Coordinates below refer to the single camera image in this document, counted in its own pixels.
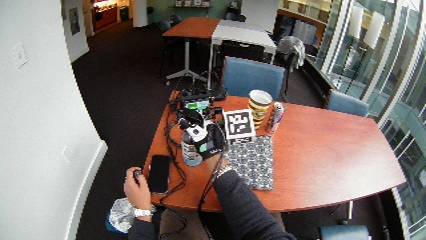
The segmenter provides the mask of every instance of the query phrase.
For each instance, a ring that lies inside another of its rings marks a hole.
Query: patterned placemat
[[[223,155],[239,177],[252,189],[274,189],[274,158],[270,136],[256,136],[254,142],[230,145]]]

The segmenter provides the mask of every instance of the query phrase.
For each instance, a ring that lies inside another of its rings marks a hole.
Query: sleeve
[[[129,240],[152,240],[155,238],[154,225],[150,222],[134,219],[127,231]]]
[[[212,183],[223,215],[236,239],[287,239],[279,224],[234,170]]]

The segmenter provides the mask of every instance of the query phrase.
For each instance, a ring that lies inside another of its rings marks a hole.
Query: table leg
[[[200,79],[202,81],[207,81],[206,78],[200,77],[196,73],[188,70],[188,39],[187,38],[184,38],[184,69],[166,76],[166,79],[171,79],[182,76],[191,76],[191,81],[194,81],[195,78]]]

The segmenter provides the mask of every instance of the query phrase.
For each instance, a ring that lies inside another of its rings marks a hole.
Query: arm
[[[214,169],[219,155],[206,159],[210,171]],[[251,189],[236,172],[224,172],[214,181],[212,187],[223,210],[227,224],[236,239],[291,239],[284,233],[263,207]]]
[[[131,167],[126,170],[126,178],[123,183],[123,192],[130,204],[138,209],[150,209],[150,192],[143,175],[137,176],[138,184],[134,181],[133,172],[141,170]],[[151,216],[138,217],[133,221],[133,225],[127,232],[130,240],[155,239],[154,225],[151,224]]]

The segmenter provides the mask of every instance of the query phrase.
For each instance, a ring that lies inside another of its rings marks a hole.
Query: orange table
[[[199,78],[199,75],[188,70],[188,38],[210,39],[218,22],[216,18],[190,17],[162,33],[163,37],[184,38],[184,69],[166,76],[166,79],[186,75]]]
[[[228,96],[216,102],[224,111],[246,108],[247,98]],[[387,141],[375,122],[363,117],[324,109],[284,103],[286,112],[272,136],[274,190],[252,190],[271,212],[316,208],[359,199],[404,182],[404,176]],[[163,127],[167,107],[159,120],[143,167],[147,176],[150,157],[167,155]],[[256,135],[266,134],[264,121]],[[171,130],[179,141],[180,130]],[[164,200],[171,207],[196,209],[207,181],[204,163],[184,165],[180,149],[176,161],[186,176],[186,186]],[[171,166],[168,189],[179,183]],[[152,194],[158,203],[163,195]],[[203,211],[219,212],[214,190],[203,204]]]

